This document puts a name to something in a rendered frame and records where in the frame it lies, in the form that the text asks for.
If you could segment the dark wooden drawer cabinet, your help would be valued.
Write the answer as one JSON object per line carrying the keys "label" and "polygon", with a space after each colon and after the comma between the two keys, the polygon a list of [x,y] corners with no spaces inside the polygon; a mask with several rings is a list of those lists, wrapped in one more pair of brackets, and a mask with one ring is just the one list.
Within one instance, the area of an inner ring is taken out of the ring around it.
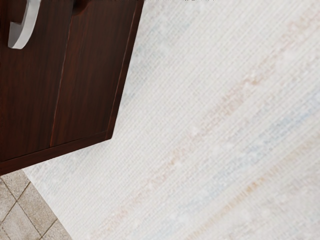
{"label": "dark wooden drawer cabinet", "polygon": [[0,176],[111,139],[144,0],[0,0]]}

